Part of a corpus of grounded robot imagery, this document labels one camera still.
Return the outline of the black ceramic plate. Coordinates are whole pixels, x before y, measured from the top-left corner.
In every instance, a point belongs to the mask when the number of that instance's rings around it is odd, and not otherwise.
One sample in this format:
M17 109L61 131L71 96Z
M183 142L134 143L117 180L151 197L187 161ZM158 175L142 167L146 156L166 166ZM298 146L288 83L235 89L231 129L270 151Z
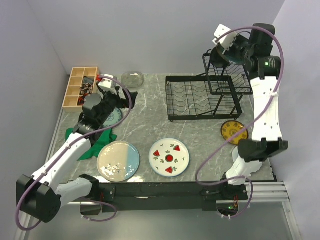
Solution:
M228 61L219 55L216 47L211 50L209 61L216 68L226 68L230 65Z

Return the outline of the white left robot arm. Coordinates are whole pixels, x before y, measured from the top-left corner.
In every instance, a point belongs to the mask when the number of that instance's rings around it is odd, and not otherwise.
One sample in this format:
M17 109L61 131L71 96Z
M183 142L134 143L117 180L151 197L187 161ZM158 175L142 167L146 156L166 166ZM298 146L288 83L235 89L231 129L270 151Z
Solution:
M79 121L60 150L31 176L22 175L16 182L15 222L20 224L19 213L24 212L39 222L50 222L66 204L85 198L90 202L104 204L104 190L100 182L87 174L76 180L60 184L68 169L78 161L106 131L104 123L116 109L132 110L138 96L124 88L125 98L119 93L103 92L103 96L92 93L84 98Z

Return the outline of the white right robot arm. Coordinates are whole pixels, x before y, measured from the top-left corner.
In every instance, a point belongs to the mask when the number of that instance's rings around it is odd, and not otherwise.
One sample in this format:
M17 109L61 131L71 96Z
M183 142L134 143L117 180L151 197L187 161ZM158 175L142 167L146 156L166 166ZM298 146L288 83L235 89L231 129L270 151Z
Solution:
M233 165L226 172L227 182L219 187L222 198L230 200L237 187L244 184L263 162L289 147L283 139L279 122L279 88L284 73L283 48L270 24L250 27L246 46L235 52L244 63L253 91L254 120L250 139L242 139L232 152Z

